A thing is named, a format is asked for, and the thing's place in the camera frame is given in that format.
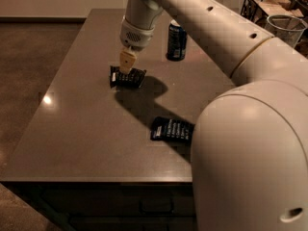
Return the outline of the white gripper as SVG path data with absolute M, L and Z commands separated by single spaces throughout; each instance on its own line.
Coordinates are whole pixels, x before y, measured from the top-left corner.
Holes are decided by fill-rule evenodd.
M 149 44 L 154 35 L 154 29 L 155 23 L 151 20 L 128 20 L 127 18 L 122 20 L 120 40 L 125 47 L 119 53 L 121 73 L 130 73 L 137 59 L 135 51 L 142 51 Z

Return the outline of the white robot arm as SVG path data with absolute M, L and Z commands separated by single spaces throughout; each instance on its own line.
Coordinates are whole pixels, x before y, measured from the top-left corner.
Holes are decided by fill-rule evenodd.
M 128 0 L 122 71 L 152 38 L 160 12 L 236 86 L 204 109 L 193 131 L 198 230 L 308 231 L 306 58 L 215 0 Z

